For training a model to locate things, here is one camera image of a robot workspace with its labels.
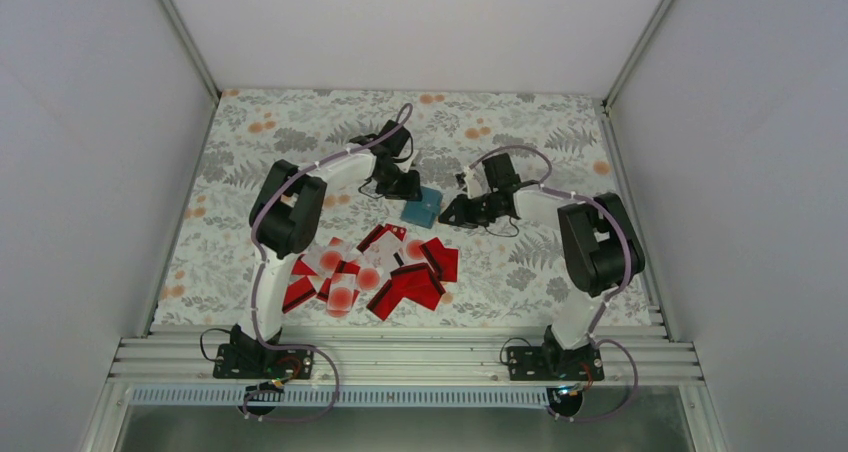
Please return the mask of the blue leather card holder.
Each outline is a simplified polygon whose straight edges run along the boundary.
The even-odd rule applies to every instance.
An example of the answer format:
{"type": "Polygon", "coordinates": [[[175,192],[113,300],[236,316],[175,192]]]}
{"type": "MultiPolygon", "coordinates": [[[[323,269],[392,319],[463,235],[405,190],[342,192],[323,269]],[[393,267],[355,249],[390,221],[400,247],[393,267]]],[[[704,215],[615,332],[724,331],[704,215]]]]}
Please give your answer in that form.
{"type": "Polygon", "coordinates": [[[407,201],[402,212],[401,220],[418,227],[431,229],[442,211],[443,194],[432,188],[421,188],[419,201],[407,201]]]}

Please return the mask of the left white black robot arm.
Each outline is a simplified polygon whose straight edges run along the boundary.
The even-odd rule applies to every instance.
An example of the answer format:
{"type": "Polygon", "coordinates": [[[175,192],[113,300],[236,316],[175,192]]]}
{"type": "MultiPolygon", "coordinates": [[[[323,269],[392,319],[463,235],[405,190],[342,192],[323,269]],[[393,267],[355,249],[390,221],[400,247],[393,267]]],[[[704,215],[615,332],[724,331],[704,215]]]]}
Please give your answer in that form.
{"type": "Polygon", "coordinates": [[[419,202],[420,175],[401,156],[410,132],[390,120],[377,134],[354,138],[341,151],[302,167],[286,160],[272,165],[249,216],[256,267],[247,316],[239,321],[251,340],[240,349],[239,364],[255,377],[278,363],[272,344],[282,327],[283,293],[294,262],[313,242],[329,191],[351,184],[373,184],[379,197],[419,202]]]}

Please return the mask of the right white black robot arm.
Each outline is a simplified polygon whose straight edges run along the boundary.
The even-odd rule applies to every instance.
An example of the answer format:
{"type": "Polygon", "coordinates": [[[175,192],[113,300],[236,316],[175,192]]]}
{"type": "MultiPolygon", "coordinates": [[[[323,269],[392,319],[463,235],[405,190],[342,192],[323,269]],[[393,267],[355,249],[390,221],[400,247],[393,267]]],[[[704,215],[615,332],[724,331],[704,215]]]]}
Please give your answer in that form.
{"type": "Polygon", "coordinates": [[[623,201],[615,193],[588,197],[556,190],[542,179],[522,180],[506,153],[482,159],[483,182],[466,168],[462,187],[439,222],[486,227],[501,217],[530,220],[560,236],[566,270],[578,294],[546,328],[541,350],[544,371],[565,379],[595,350],[595,330],[611,300],[641,273],[646,258],[623,201]]]}

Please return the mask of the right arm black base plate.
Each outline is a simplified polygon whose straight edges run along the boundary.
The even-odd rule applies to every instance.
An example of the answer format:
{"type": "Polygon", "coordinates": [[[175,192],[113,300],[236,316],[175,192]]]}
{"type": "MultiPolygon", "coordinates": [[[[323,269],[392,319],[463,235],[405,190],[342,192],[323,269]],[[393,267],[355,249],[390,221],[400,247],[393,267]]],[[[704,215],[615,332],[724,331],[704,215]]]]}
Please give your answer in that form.
{"type": "Polygon", "coordinates": [[[547,350],[541,346],[510,346],[505,362],[512,381],[603,381],[600,351],[591,345],[574,350],[547,350]]]}

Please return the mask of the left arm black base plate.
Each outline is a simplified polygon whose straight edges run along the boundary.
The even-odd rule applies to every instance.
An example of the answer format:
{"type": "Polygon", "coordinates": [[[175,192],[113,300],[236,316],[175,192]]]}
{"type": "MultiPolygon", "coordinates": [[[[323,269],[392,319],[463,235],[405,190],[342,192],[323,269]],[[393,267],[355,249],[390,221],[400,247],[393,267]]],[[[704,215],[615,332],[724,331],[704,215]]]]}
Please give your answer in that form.
{"type": "Polygon", "coordinates": [[[307,350],[222,344],[212,375],[216,379],[306,380],[311,377],[313,362],[314,353],[307,350]]]}

